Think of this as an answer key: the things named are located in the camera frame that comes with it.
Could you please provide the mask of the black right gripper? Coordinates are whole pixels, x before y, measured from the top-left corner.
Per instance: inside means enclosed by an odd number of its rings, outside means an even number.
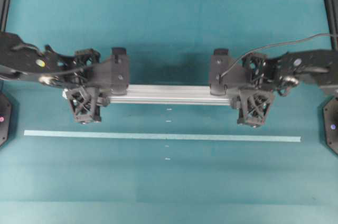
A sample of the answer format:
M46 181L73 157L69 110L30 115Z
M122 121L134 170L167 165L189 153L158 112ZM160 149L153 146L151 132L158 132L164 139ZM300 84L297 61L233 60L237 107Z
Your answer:
M231 100L231 107L239 111L238 125L260 127L265 124L280 86L278 67L280 58L268 58L263 53L251 53L224 76L229 66L229 50L215 49L209 63L210 94L224 96L227 90L240 89Z

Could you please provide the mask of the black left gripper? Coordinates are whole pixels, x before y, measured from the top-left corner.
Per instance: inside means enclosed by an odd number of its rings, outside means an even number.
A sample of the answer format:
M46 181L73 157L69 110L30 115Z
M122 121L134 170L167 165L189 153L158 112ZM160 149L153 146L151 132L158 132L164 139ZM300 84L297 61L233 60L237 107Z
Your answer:
M77 123L100 123L100 107L108 105L98 88L111 88L113 95L125 95L130 83L129 56L125 48L111 49L111 58L100 61L100 53L94 49L76 51L74 56L63 56L63 86L96 87L68 90L68 102Z

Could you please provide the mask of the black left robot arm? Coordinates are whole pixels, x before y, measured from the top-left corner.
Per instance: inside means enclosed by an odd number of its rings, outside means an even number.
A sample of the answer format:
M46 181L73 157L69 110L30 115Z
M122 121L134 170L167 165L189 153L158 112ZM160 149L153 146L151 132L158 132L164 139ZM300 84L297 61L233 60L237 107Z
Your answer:
M67 56L49 45L41 51L17 34L1 33L1 79L63 89L77 123L100 122L101 107L108 106L111 97L127 95L129 69L125 48L112 48L111 56L100 61L94 49Z

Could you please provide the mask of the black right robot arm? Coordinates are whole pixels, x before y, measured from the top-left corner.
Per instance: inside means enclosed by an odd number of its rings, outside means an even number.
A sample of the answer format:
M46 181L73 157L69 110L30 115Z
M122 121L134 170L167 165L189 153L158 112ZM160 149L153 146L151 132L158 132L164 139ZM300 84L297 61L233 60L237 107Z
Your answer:
M249 52L239 62L227 49L216 49L211 56L210 93L229 97L231 107L239 111L238 124L264 125L274 93L285 97L301 82L337 96L337 51L287 52L275 58Z

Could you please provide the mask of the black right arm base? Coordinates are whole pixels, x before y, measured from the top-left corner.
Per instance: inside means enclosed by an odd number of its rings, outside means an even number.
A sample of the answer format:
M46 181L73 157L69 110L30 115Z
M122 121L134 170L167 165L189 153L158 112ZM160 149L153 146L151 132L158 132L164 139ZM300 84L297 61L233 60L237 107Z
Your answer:
M329 96L318 107L320 142L337 156L337 96Z

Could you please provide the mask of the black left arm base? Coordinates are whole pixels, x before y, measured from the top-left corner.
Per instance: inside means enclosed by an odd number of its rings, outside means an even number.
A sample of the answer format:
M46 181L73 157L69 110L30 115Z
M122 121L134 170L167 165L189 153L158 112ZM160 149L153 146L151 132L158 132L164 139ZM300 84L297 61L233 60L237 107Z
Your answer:
M12 104L8 98L1 92L0 103L0 145L4 145L8 139L8 132L10 128Z

